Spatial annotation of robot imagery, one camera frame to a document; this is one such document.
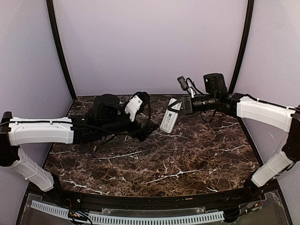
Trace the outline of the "white remote control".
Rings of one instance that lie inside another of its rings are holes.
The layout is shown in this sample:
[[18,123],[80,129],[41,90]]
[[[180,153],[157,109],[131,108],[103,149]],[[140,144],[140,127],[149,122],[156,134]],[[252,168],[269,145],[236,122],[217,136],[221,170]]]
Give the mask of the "white remote control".
[[[177,99],[171,98],[168,105],[171,105],[176,101],[177,101]],[[179,102],[176,105],[172,106],[171,109],[178,111],[180,109],[180,107],[181,107],[181,102]],[[160,124],[160,130],[170,134],[173,130],[173,127],[175,125],[177,117],[178,117],[177,112],[170,111],[170,110],[167,109],[166,112],[165,112],[165,115],[163,117],[163,120]]]

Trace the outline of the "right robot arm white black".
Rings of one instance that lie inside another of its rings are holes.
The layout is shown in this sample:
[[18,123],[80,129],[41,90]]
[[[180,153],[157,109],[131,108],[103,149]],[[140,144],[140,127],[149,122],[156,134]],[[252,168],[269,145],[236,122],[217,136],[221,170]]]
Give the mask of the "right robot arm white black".
[[259,100],[249,94],[233,93],[221,98],[206,94],[183,96],[170,103],[167,111],[188,115],[207,110],[216,110],[229,116],[251,119],[271,125],[288,133],[282,149],[259,167],[245,183],[247,186],[264,186],[289,166],[300,160],[300,110]]

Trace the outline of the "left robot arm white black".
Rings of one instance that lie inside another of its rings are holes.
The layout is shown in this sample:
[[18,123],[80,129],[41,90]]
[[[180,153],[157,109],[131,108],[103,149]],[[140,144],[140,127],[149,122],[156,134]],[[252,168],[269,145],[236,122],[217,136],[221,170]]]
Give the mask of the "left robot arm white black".
[[158,124],[150,118],[141,124],[134,116],[118,112],[109,116],[88,113],[54,119],[22,119],[5,112],[0,123],[0,165],[13,169],[41,191],[48,192],[60,188],[59,178],[29,158],[21,149],[22,144],[84,144],[109,135],[129,135],[144,141],[157,128]]

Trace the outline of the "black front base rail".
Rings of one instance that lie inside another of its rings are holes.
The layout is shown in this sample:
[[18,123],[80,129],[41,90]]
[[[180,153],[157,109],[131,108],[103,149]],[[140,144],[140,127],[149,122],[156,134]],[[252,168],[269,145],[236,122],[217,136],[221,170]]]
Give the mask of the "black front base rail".
[[43,199],[72,209],[95,210],[177,210],[205,208],[206,210],[236,210],[240,205],[265,200],[262,193],[251,195],[244,189],[178,197],[121,197],[86,194],[67,190],[38,191]]

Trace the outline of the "right black frame post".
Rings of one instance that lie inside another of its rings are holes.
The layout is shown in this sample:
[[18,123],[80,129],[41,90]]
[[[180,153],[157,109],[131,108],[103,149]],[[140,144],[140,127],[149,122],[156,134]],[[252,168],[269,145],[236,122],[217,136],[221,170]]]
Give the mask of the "right black frame post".
[[229,86],[229,90],[228,90],[229,94],[233,94],[234,89],[237,84],[239,74],[240,74],[240,69],[242,66],[242,62],[243,62],[243,58],[244,58],[244,54],[245,54],[245,50],[246,50],[246,46],[247,46],[247,42],[248,42],[250,27],[251,27],[254,4],[255,4],[254,0],[247,1],[247,9],[246,9],[245,21],[244,21],[244,26],[243,26],[243,32],[242,32],[242,36],[241,36],[240,47],[239,47],[234,71],[232,74],[232,78],[231,78],[231,82],[230,82],[230,86]]

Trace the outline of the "black frame post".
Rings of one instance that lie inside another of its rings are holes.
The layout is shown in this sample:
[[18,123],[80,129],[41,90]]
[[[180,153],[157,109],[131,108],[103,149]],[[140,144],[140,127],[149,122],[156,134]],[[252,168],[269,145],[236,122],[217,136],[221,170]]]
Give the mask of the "black frame post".
[[255,4],[254,0],[247,1],[247,9],[246,9],[245,21],[244,21],[244,26],[243,26],[243,32],[242,32],[242,36],[241,36],[240,47],[239,47],[234,71],[232,74],[232,78],[231,78],[231,82],[230,82],[230,86],[229,86],[229,90],[228,90],[229,94],[233,94],[234,89],[237,84],[239,74],[240,74],[240,69],[242,66],[242,62],[243,62],[243,58],[244,58],[244,54],[245,54],[245,50],[246,50],[246,46],[247,46],[247,42],[248,42],[250,27],[251,27],[254,4]]
[[62,43],[59,35],[59,29],[58,29],[58,24],[56,20],[56,14],[54,10],[54,1],[53,0],[46,0],[47,4],[47,10],[48,10],[48,16],[50,20],[50,26],[52,30],[52,36],[54,39],[54,44],[56,47],[56,52],[59,58],[60,66],[63,72],[63,76],[68,88],[68,92],[72,98],[72,101],[75,101],[77,99],[77,95],[75,93],[75,89],[71,80],[71,76],[68,70],[67,62],[65,59],[64,51],[62,48]]

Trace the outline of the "left black frame post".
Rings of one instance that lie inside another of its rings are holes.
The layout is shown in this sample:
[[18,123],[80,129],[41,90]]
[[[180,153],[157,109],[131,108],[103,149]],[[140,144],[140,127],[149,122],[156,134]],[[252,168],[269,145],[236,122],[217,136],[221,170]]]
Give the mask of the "left black frame post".
[[71,80],[71,76],[68,70],[67,62],[65,59],[64,51],[62,48],[62,43],[59,35],[59,29],[58,29],[58,24],[56,20],[56,14],[54,10],[54,1],[53,0],[46,0],[47,4],[47,10],[48,10],[48,16],[50,20],[50,26],[52,30],[52,36],[54,39],[54,44],[56,47],[56,52],[59,58],[60,66],[63,72],[63,76],[68,88],[68,92],[72,98],[72,101],[75,101],[77,99],[77,95],[75,93],[75,89]]

